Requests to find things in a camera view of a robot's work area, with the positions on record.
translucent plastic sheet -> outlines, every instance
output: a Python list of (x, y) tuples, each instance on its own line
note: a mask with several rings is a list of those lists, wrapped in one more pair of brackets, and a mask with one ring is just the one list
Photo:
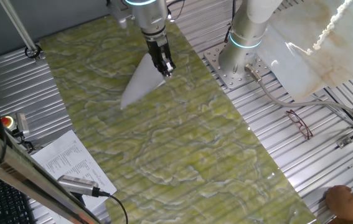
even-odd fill
[[(120, 110), (147, 46), (99, 19), (41, 42), (76, 133), (131, 223), (314, 223), (180, 30), (167, 24), (173, 78)], [(114, 223), (119, 206), (107, 201)]]
[(353, 0), (313, 0), (277, 12), (258, 49), (299, 101), (353, 78)]

gray cable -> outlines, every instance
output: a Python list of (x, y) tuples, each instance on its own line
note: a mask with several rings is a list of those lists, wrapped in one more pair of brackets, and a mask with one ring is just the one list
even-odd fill
[[(325, 100), (322, 100), (320, 97), (316, 96), (315, 93), (313, 93), (312, 96), (315, 97), (316, 99), (320, 100), (320, 101), (325, 101)], [(329, 108), (335, 115), (340, 117), (340, 119), (343, 119), (345, 122), (347, 122), (348, 124), (353, 126), (353, 121), (351, 121), (349, 118), (346, 118), (346, 116), (344, 116), (344, 114), (342, 114), (339, 109), (335, 109), (335, 108), (333, 108), (332, 106), (329, 106), (329, 105), (327, 105), (327, 108)]]
[(322, 102), (315, 101), (315, 102), (305, 102), (305, 103), (284, 103), (284, 102), (282, 102), (280, 100), (277, 100), (274, 96), (272, 96), (270, 94), (270, 92), (266, 89), (266, 87), (262, 83), (262, 81), (259, 81), (258, 83), (262, 87), (262, 90), (265, 92), (265, 94), (271, 100), (273, 100), (275, 103), (277, 103), (277, 104), (279, 104), (281, 106), (287, 107), (287, 108), (295, 108), (295, 107), (300, 107), (300, 106), (328, 105), (328, 106), (335, 106), (335, 107), (338, 107), (338, 108), (345, 109), (345, 110), (347, 110), (347, 111), (349, 111), (349, 112), (351, 112), (353, 114), (353, 109), (352, 108), (349, 108), (349, 107), (347, 107), (345, 105), (342, 105), (342, 104), (339, 104), (339, 103), (330, 102), (330, 101), (322, 101)]

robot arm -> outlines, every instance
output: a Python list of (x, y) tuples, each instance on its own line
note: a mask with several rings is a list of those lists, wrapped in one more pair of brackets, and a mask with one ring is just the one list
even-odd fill
[(220, 68), (227, 74), (245, 74), (255, 66), (255, 52), (266, 31), (268, 20), (282, 0), (243, 0), (232, 21), (227, 45), (219, 55)]
[(165, 20), (168, 17), (166, 0), (125, 0), (129, 13), (122, 9), (121, 1), (107, 1), (111, 15), (121, 28), (126, 28), (127, 17), (134, 20), (146, 39), (154, 66), (164, 77), (170, 77), (176, 66), (172, 61), (166, 36)]

eyeglasses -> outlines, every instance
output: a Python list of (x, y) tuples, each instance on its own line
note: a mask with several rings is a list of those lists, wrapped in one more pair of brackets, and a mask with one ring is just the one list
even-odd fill
[(293, 111), (286, 111), (289, 118), (294, 122), (294, 123), (299, 123), (301, 126), (299, 127), (299, 130), (301, 131), (301, 133), (307, 137), (307, 139), (309, 140), (310, 137), (313, 137), (313, 134), (311, 132), (311, 130), (309, 130), (308, 125), (305, 124), (305, 122), (303, 122), (303, 120)]

human hand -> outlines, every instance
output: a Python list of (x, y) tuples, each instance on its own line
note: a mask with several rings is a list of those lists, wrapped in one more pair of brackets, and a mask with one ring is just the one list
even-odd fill
[(328, 189), (326, 203), (330, 210), (339, 218), (352, 220), (352, 189), (343, 185)]

